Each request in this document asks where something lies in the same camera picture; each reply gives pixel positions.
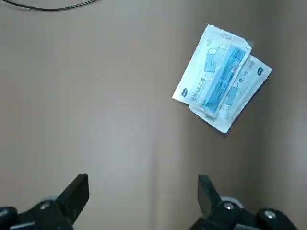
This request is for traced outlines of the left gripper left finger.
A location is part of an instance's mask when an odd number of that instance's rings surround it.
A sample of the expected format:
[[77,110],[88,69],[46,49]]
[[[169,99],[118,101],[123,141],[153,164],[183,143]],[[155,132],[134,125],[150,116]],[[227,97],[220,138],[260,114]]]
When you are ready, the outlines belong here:
[[88,175],[79,174],[55,199],[45,199],[27,211],[0,208],[2,230],[72,230],[89,201]]

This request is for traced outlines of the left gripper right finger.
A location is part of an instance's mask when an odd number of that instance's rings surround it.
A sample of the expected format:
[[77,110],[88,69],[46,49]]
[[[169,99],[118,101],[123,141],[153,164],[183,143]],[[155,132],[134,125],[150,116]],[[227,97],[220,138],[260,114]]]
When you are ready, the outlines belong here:
[[296,230],[283,212],[261,208],[247,211],[242,203],[230,196],[220,196],[207,175],[198,176],[197,202],[201,217],[191,230]]

